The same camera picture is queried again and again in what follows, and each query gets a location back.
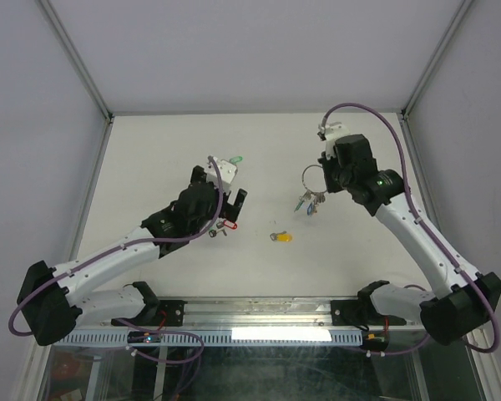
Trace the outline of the large metal keyring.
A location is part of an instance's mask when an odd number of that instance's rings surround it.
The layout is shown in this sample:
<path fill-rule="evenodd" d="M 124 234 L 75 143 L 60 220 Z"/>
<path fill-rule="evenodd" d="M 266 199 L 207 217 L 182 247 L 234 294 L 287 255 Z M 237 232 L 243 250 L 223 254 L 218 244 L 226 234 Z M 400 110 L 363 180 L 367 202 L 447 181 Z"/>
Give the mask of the large metal keyring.
<path fill-rule="evenodd" d="M 301 182 L 312 193 L 326 192 L 324 173 L 320 165 L 308 165 L 301 173 Z"/>

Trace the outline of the bunch of silver keys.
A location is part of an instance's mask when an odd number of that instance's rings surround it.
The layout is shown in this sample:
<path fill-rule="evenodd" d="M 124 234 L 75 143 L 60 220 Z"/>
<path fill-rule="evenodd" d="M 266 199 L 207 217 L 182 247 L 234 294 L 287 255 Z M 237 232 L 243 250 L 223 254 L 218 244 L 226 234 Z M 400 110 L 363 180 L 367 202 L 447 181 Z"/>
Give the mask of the bunch of silver keys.
<path fill-rule="evenodd" d="M 323 203 L 326 200 L 325 194 L 325 191 L 315 192 L 306 190 L 305 193 L 299 197 L 299 200 L 305 201 L 304 205 L 306 205 L 306 208 L 311 202 L 313 202 L 317 207 L 320 203 Z"/>

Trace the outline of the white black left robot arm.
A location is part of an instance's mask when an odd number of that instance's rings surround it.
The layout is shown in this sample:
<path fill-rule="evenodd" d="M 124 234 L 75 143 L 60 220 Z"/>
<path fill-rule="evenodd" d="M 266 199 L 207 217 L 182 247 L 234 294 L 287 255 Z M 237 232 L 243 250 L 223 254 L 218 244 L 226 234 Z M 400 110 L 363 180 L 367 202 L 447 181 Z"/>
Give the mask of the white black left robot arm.
<path fill-rule="evenodd" d="M 9 331 L 22 336 L 14 326 L 15 317 L 22 315 L 29 327 L 25 336 L 48 346 L 77 327 L 102 321 L 122 318 L 135 325 L 152 323 L 159 300 L 146 282 L 133 282 L 118 290 L 102 290 L 101 286 L 188 245 L 218 221 L 236 223 L 247 196 L 240 189 L 235 201 L 229 201 L 237 172 L 233 162 L 211 156 L 206 166 L 192 170 L 190 184 L 176 200 L 113 245 L 54 266 L 45 261 L 32 264 L 9 318 Z"/>

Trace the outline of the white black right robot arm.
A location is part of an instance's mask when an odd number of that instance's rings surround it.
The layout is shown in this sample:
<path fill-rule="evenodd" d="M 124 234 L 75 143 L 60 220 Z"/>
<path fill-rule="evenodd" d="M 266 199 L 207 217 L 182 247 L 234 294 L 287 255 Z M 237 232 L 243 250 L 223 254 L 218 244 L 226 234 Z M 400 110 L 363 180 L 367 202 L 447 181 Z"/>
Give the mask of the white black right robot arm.
<path fill-rule="evenodd" d="M 501 280 L 481 273 L 436 230 L 413 202 L 402 177 L 379 170 L 364 135 L 321 135 L 319 158 L 326 188 L 347 191 L 352 199 L 383 224 L 402 244 L 426 277 L 430 289 L 398 287 L 386 280 L 372 282 L 357 294 L 357 315 L 366 323 L 384 316 L 419 322 L 442 345 L 454 343 L 484 325 L 501 296 Z"/>

